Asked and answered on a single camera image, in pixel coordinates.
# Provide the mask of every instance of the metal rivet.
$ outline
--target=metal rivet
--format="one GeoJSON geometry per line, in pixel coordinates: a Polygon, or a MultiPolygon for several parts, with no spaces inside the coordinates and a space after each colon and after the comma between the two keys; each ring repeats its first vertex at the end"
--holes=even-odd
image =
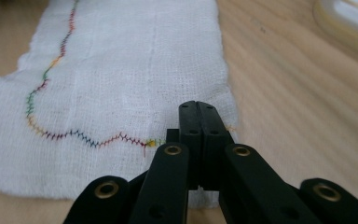
{"type": "Polygon", "coordinates": [[[234,147],[232,151],[239,156],[249,156],[251,151],[246,147],[234,147]]]}
{"type": "Polygon", "coordinates": [[[164,152],[168,155],[174,156],[182,152],[182,149],[176,146],[169,146],[164,149],[164,152]]]}
{"type": "Polygon", "coordinates": [[[110,198],[118,193],[118,184],[115,181],[103,182],[94,190],[94,193],[100,199],[110,198]]]}
{"type": "Polygon", "coordinates": [[[325,184],[318,184],[318,185],[313,186],[313,191],[317,195],[319,195],[319,197],[326,199],[327,201],[330,201],[333,203],[341,200],[341,194],[338,191],[336,191],[335,189],[332,189],[325,184]]]}

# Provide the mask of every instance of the wood grain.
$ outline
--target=wood grain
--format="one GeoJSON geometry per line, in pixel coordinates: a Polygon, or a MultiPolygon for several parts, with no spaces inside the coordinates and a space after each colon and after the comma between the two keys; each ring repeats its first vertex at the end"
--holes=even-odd
{"type": "Polygon", "coordinates": [[[315,1],[218,0],[240,140],[286,182],[358,197],[358,53],[325,34],[315,1]]]}
{"type": "MultiPolygon", "coordinates": [[[[314,0],[218,0],[242,143],[298,187],[330,179],[358,197],[358,53],[325,34],[314,0]]],[[[0,76],[16,70],[47,0],[0,1],[0,76]]],[[[0,193],[0,223],[61,223],[71,201],[0,193]]],[[[188,223],[224,223],[190,210],[188,223]]]]}

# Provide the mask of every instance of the colorful thread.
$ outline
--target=colorful thread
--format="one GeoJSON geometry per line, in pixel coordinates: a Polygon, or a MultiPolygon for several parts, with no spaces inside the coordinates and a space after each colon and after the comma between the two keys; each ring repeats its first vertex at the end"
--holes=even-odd
{"type": "Polygon", "coordinates": [[[40,135],[41,137],[46,137],[46,139],[50,140],[62,140],[68,136],[74,136],[78,139],[82,140],[86,143],[89,147],[94,148],[100,148],[100,147],[107,147],[109,144],[115,142],[115,141],[123,141],[123,142],[129,142],[132,145],[140,146],[144,149],[144,157],[145,157],[145,149],[146,147],[157,147],[165,143],[164,140],[161,139],[146,139],[141,140],[139,138],[128,136],[125,133],[120,132],[119,134],[112,135],[108,139],[98,142],[91,137],[84,134],[84,132],[81,132],[80,130],[70,130],[66,133],[53,133],[50,131],[47,131],[45,128],[39,126],[34,118],[34,97],[41,92],[43,89],[46,88],[48,85],[50,79],[48,79],[48,72],[51,68],[56,66],[60,59],[63,58],[66,54],[66,44],[68,42],[69,37],[72,35],[73,31],[75,30],[75,14],[77,9],[77,4],[79,0],[75,0],[74,6],[72,7],[71,14],[69,16],[69,31],[66,34],[65,38],[62,40],[60,44],[60,55],[55,58],[49,65],[48,69],[43,73],[42,76],[42,84],[36,87],[33,91],[31,91],[28,94],[28,97],[26,98],[26,118],[28,121],[28,126],[35,131],[36,134],[40,135]]]}

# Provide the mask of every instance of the white cloth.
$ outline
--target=white cloth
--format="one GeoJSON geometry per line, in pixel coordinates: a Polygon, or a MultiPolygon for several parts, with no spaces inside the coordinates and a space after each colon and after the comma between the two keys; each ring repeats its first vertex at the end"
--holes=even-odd
{"type": "Polygon", "coordinates": [[[103,175],[131,180],[186,101],[235,126],[217,16],[214,0],[52,0],[0,77],[0,191],[74,199],[103,175]]]}

